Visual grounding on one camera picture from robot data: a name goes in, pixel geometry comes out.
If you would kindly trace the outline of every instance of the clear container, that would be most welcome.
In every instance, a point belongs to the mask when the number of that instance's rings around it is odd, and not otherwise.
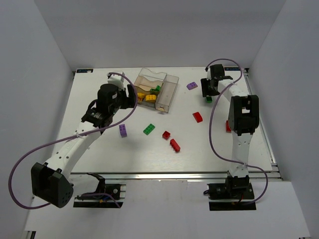
[[[155,102],[155,109],[168,112],[173,101],[179,77],[166,75],[159,96]]]
[[[140,105],[155,108],[162,112],[169,111],[169,107],[173,100],[179,78],[176,76],[168,75],[167,73],[156,73],[147,68],[142,68],[139,76],[134,82],[138,93],[147,95],[156,95],[155,103],[138,101]],[[156,92],[155,89],[160,86],[160,91]]]

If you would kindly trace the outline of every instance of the white tabletop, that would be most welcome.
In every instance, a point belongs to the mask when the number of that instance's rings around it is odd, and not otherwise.
[[[209,145],[208,123],[213,103],[206,103],[201,95],[200,79],[206,76],[204,67],[149,69],[179,77],[169,113],[138,106],[134,114],[124,122],[128,136],[121,138],[118,126],[107,129],[85,152],[73,172],[226,172],[229,163],[217,158]],[[110,68],[75,74],[58,138],[74,132],[89,103],[97,98],[100,86],[107,83],[108,72],[124,71],[134,82],[140,70],[141,68]],[[229,71],[226,75],[237,79],[240,73]],[[190,82],[196,82],[198,88],[189,91],[186,85]],[[238,86],[247,91],[244,77]],[[130,110],[132,109],[119,110],[113,122],[121,120]],[[194,112],[202,115],[203,122],[195,121],[192,115]],[[224,157],[231,158],[232,136],[225,132],[228,112],[229,102],[221,97],[213,120],[212,138],[217,151]],[[150,123],[155,125],[155,129],[145,135],[143,130]],[[162,138],[164,131],[170,132],[170,139],[174,138],[179,144],[179,153],[174,152],[169,140]],[[56,145],[55,151],[60,147],[61,144]],[[256,129],[251,141],[249,163],[264,170],[272,169],[269,150],[260,128]]]

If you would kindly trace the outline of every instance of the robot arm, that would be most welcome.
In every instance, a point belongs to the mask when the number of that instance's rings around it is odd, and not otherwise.
[[[88,135],[83,133],[109,126],[113,115],[119,109],[133,108],[135,94],[128,85],[129,96],[123,86],[123,79],[112,76],[108,84],[98,91],[98,98],[88,106],[85,115],[76,129],[77,137],[67,141],[62,148],[43,164],[35,163],[31,169],[33,194],[62,208],[72,195],[88,192],[104,192],[105,180],[97,174],[72,177],[71,171],[88,147],[97,140],[103,131]]]
[[[202,95],[219,95],[230,84],[233,84],[233,79],[225,76],[224,67],[221,64],[212,65],[207,69],[207,78],[201,79]],[[259,125],[259,99],[256,95],[246,94],[236,84],[227,88],[223,95],[230,102],[228,123],[233,137],[232,160],[244,163],[232,163],[228,170],[225,188],[233,197],[249,187],[246,164],[250,141]]]

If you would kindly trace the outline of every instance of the red lego brick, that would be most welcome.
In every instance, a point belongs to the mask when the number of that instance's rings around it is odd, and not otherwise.
[[[231,129],[230,129],[229,124],[228,124],[228,120],[226,121],[226,132],[231,133]]]
[[[197,123],[203,121],[203,118],[202,118],[202,116],[200,115],[199,112],[193,113],[193,116],[194,116],[195,120],[197,121]]]
[[[165,132],[163,133],[163,138],[164,138],[164,139],[168,139],[169,137],[170,137],[170,133],[167,132],[167,131],[165,131]]]
[[[175,152],[179,152],[180,151],[180,146],[176,143],[175,139],[171,139],[170,140],[170,144],[173,147],[173,149],[175,150]]]

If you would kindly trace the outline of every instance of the gray wall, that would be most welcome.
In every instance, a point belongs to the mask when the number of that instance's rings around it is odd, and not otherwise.
[[[28,211],[9,195],[9,172],[24,153],[54,139],[72,73],[32,0],[1,1],[0,33],[0,237],[16,239]],[[31,155],[14,175],[14,192],[27,205],[31,166],[48,153]]]
[[[279,169],[319,239],[319,1],[287,0],[250,70]]]
[[[35,0],[72,69],[249,67],[285,0]]]

